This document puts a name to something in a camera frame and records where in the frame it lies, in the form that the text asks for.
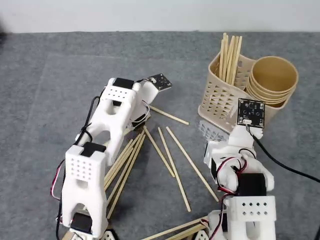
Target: beige cup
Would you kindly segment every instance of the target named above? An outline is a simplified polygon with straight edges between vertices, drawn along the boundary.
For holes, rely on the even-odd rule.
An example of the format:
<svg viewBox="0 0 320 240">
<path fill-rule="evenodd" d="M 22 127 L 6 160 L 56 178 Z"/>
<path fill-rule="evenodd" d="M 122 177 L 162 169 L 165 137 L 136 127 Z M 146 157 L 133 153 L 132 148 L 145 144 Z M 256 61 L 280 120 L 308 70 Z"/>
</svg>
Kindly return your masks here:
<svg viewBox="0 0 320 240">
<path fill-rule="evenodd" d="M 264 102 L 283 102 L 287 99 L 287 95 L 283 97 L 278 97 L 278 98 L 268 98 L 260 95 L 258 92 L 255 91 L 249 84 L 247 85 L 247 89 L 252 93 L 257 99 L 264 101 Z"/>
<path fill-rule="evenodd" d="M 258 59 L 253 64 L 250 75 L 255 87 L 270 95 L 290 93 L 299 79 L 295 66 L 278 56 L 265 56 Z"/>
<path fill-rule="evenodd" d="M 254 90 L 257 94 L 259 94 L 260 96 L 267 98 L 267 99 L 277 100 L 277 99 L 286 97 L 290 93 L 290 91 L 288 91 L 288 92 L 280 93 L 280 94 L 274 94 L 274 93 L 270 94 L 270 93 L 262 90 L 260 88 L 260 86 L 255 81 L 252 80 L 251 76 L 249 77 L 248 85 L 250 85 L 251 89 Z"/>
<path fill-rule="evenodd" d="M 274 105 L 277 105 L 277 106 L 281 106 L 283 102 L 285 102 L 287 100 L 287 98 L 285 99 L 279 99 L 279 100 L 270 100 L 270 99 L 265 99 L 265 98 L 262 98 L 261 96 L 259 95 L 256 95 L 250 88 L 249 85 L 246 86 L 246 92 L 251 96 L 253 97 L 254 99 L 256 100 L 259 100 L 259 101 L 263 101 L 265 104 L 269 105 L 269 106 L 274 106 Z"/>
</svg>

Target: white wall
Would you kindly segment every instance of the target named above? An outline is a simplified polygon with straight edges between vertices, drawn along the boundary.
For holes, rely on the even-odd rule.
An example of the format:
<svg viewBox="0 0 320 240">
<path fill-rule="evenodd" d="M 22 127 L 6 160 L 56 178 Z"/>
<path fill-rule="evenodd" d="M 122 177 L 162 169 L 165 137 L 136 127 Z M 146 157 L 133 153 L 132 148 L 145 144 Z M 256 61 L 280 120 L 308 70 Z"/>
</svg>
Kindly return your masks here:
<svg viewBox="0 0 320 240">
<path fill-rule="evenodd" d="M 0 25 L 13 33 L 320 31 L 319 0 L 256 2 L 259 0 L 0 0 Z"/>
</svg>

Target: floor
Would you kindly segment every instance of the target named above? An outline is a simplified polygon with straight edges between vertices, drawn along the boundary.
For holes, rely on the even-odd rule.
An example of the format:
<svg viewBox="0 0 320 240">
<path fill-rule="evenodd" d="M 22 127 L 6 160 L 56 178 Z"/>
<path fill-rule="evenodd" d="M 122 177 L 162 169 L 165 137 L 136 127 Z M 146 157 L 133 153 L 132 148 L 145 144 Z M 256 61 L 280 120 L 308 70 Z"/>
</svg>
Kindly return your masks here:
<svg viewBox="0 0 320 240">
<path fill-rule="evenodd" d="M 243 55 L 281 56 L 299 72 L 295 93 L 261 141 L 283 163 L 319 177 L 320 33 L 242 35 Z M 190 122 L 185 126 L 153 113 L 147 126 L 165 152 L 157 131 L 162 128 L 192 211 L 146 139 L 111 217 L 119 238 L 142 239 L 218 209 L 164 127 L 170 126 L 216 189 L 203 164 L 206 140 L 198 130 L 197 107 L 221 37 L 196 31 L 1 35 L 0 239 L 55 239 L 58 202 L 49 194 L 55 168 L 84 124 L 91 99 L 111 77 L 164 73 L 173 87 L 153 105 Z M 258 147 L 257 153 L 275 179 L 277 239 L 313 239 L 320 224 L 319 185 L 278 167 Z"/>
</svg>

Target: circuit board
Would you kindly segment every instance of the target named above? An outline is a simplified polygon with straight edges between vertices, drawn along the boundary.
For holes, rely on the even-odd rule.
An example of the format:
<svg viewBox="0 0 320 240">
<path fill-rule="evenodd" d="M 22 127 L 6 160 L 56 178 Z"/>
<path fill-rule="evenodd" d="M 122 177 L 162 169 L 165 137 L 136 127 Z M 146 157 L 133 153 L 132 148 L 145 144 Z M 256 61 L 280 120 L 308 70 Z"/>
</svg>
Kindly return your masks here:
<svg viewBox="0 0 320 240">
<path fill-rule="evenodd" d="M 262 101 L 239 98 L 237 124 L 263 129 L 265 127 L 265 104 Z"/>
<path fill-rule="evenodd" d="M 172 87 L 172 83 L 162 73 L 150 76 L 146 80 L 152 82 L 159 92 Z"/>
</svg>

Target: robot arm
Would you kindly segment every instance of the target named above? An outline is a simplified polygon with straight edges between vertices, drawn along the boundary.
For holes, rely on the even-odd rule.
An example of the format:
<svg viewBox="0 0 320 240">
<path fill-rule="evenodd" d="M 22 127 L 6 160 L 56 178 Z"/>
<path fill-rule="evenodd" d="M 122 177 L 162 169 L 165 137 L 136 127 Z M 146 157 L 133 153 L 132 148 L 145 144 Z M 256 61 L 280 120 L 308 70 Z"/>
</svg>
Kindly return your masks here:
<svg viewBox="0 0 320 240">
<path fill-rule="evenodd" d="M 108 226 L 104 191 L 106 165 L 114 163 L 126 128 L 133 130 L 150 117 L 149 105 L 158 92 L 170 88 L 162 75 L 134 82 L 111 78 L 99 103 L 72 145 L 65 153 L 65 181 L 62 187 L 62 223 L 86 239 L 100 238 Z M 107 147 L 94 143 L 101 132 L 110 132 Z M 77 209 L 86 207 L 89 215 Z"/>
<path fill-rule="evenodd" d="M 227 193 L 221 211 L 208 215 L 210 240 L 276 239 L 275 197 L 267 195 L 274 189 L 274 177 L 256 159 L 253 147 L 252 135 L 258 139 L 263 136 L 261 123 L 264 123 L 264 104 L 239 99 L 238 124 L 228 141 L 207 143 L 204 163 L 210 168 L 218 189 Z M 227 226 L 223 226 L 223 218 L 227 218 Z"/>
</svg>

